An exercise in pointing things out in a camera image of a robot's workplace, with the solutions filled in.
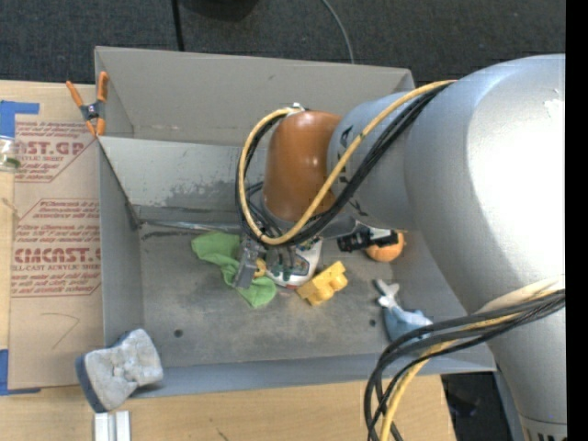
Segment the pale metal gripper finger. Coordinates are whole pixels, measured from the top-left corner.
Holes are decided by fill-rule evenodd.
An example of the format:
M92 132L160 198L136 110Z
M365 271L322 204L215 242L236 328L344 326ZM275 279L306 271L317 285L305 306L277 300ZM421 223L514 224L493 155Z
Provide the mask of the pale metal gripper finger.
M256 259L242 258L237 267L237 271L232 282L235 288L250 288L254 275L256 273Z

